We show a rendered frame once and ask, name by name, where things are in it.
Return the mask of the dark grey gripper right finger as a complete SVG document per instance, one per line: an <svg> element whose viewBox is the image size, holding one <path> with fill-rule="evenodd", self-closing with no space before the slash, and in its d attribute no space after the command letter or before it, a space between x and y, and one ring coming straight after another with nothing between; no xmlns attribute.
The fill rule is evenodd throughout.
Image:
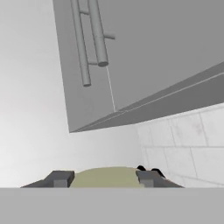
<svg viewBox="0 0 224 224"><path fill-rule="evenodd" d="M145 187L170 187L181 188L181 185L177 185L165 178L162 178L156 171L136 171L139 183Z"/></svg>

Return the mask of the grey cupboard door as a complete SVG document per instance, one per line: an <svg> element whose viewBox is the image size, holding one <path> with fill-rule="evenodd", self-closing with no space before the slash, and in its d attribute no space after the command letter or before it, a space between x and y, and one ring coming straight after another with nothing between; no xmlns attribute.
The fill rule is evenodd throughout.
<svg viewBox="0 0 224 224"><path fill-rule="evenodd" d="M114 112L105 68L89 69L85 46L77 46L72 0L52 0L69 132Z"/></svg>
<svg viewBox="0 0 224 224"><path fill-rule="evenodd" d="M224 62L224 0L98 0L118 111Z"/></svg>

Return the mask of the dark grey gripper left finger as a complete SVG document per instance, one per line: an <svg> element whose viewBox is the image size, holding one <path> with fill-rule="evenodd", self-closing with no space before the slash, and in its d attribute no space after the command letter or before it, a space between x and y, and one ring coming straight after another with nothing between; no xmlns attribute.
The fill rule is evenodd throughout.
<svg viewBox="0 0 224 224"><path fill-rule="evenodd" d="M52 171L46 178L24 185L24 188L68 188L74 177L74 171Z"/></svg>

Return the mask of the olive green blender lid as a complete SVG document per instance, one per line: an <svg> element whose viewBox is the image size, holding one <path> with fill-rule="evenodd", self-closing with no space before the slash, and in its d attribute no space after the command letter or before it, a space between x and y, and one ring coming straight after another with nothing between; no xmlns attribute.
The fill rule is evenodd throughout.
<svg viewBox="0 0 224 224"><path fill-rule="evenodd" d="M102 167L75 174L71 187L144 188L133 167Z"/></svg>

